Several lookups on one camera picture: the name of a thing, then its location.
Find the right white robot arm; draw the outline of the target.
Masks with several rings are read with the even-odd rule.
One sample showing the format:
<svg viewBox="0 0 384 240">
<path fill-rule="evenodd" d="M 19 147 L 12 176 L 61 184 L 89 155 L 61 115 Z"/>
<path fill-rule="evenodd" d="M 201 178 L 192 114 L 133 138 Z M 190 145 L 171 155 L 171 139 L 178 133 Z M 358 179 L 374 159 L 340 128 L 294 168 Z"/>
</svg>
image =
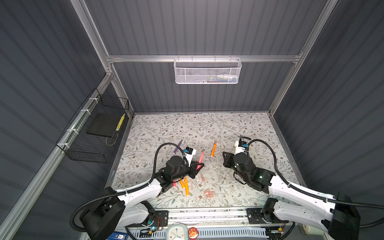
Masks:
<svg viewBox="0 0 384 240">
<path fill-rule="evenodd" d="M 303 186 L 285 183 L 266 169 L 258 168 L 245 153 L 224 152 L 224 167 L 232 169 L 243 185 L 270 195 L 262 214 L 267 222 L 292 221 L 320 229 L 335 240 L 359 238 L 360 214 L 354 206 L 343 205 L 346 195 L 337 197 L 319 193 Z"/>
</svg>

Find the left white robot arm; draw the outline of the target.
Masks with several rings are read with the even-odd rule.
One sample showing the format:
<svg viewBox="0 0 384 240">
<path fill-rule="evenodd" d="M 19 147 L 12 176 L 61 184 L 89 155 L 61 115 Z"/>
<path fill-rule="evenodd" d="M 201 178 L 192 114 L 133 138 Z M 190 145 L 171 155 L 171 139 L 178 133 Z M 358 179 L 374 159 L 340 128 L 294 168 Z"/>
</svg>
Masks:
<svg viewBox="0 0 384 240">
<path fill-rule="evenodd" d="M 88 201 L 73 213 L 71 226 L 86 232 L 92 240 L 105 240 L 117 228 L 143 223 L 150 225 L 155 210 L 148 200 L 165 193 L 173 183 L 186 176 L 194 179 L 203 167 L 203 163 L 192 161 L 187 164 L 185 158 L 173 156 L 154 174 L 151 183 L 129 190 L 106 188 L 106 195 Z"/>
</svg>

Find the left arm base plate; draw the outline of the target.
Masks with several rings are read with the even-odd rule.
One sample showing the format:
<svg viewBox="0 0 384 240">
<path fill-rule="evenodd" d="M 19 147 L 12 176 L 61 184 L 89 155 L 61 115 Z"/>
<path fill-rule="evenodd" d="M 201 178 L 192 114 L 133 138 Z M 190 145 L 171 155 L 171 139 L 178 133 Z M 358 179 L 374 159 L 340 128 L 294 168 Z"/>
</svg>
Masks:
<svg viewBox="0 0 384 240">
<path fill-rule="evenodd" d="M 169 211 L 155 211 L 150 214 L 142 223 L 131 224 L 129 228 L 133 227 L 166 227 L 168 225 Z"/>
</svg>

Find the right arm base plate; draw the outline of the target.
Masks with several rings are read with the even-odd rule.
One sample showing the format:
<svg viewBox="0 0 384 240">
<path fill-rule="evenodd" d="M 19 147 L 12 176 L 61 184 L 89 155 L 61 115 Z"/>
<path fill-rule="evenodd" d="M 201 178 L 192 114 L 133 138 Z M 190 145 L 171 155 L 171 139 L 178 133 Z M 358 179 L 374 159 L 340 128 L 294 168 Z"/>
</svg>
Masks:
<svg viewBox="0 0 384 240">
<path fill-rule="evenodd" d="M 247 208 L 246 216 L 250 224 L 281 224 L 285 225 L 289 221 L 281 221 L 275 216 L 265 217 L 262 208 Z"/>
</svg>

